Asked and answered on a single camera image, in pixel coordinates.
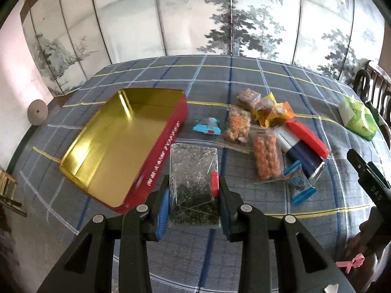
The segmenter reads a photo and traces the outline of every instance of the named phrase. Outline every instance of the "orange snack package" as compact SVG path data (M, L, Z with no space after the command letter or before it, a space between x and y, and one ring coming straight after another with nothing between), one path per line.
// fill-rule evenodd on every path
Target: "orange snack package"
M258 176L268 182L283 177L282 152L274 130L251 130Z
M249 154L251 113L229 106L228 122L221 143L230 149Z
M285 121L291 120L295 117L295 114L289 104L289 102L282 102L276 104L271 110L270 114L265 120L265 124L268 127L275 127L282 125Z

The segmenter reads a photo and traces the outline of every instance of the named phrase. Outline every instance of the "round wooden disc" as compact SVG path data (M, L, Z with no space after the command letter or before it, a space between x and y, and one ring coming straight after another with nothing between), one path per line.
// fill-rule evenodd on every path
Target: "round wooden disc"
M48 116L48 106L43 100L34 100L27 109L27 118L32 125L41 125Z

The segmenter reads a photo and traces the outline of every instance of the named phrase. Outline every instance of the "pink ribbon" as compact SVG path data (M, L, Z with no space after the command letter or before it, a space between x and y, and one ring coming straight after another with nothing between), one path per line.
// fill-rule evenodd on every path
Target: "pink ribbon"
M358 268L359 266L362 266L364 263L365 257L362 253L359 253L357 256L355 256L351 261L341 261L336 262L336 265L338 268L345 268L346 267L346 274L349 274L351 267Z

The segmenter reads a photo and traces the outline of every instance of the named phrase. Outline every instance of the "metal screw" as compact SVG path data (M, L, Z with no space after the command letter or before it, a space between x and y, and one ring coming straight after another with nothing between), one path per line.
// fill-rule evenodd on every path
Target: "metal screw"
M102 215L95 215L93 218L92 218L92 221L94 223L101 223L103 221L103 216Z
M240 209L244 212L250 212L253 210L253 207L251 207L250 205L247 205L247 204L243 204Z
M146 204L141 204L136 207L138 212L145 212L148 210L148 206Z
M295 223L296 218L294 216L292 216L292 215L288 215L288 216L285 216L285 221L287 223Z

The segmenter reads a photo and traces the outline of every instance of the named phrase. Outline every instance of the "clear plastic bag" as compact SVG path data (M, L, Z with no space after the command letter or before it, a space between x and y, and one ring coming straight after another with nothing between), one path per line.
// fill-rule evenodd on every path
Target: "clear plastic bag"
M267 96L258 100L257 104L255 105L255 110L271 109L276 104L277 102L276 99L274 98L273 93L269 93Z
M263 182L283 178L283 159L277 141L278 133L272 129L251 128L255 164Z
M296 161L291 167L287 168L284 175L292 186L292 204L294 206L300 206L316 193L316 188L306 178L300 161Z
M217 149L171 145L169 225L220 226L218 198L212 195L215 175Z
M227 129L222 135L225 147L249 154L251 114L234 106L228 107Z
M253 112L255 111L256 104L261 99L261 94L247 88L245 91L241 92L237 98L239 106Z

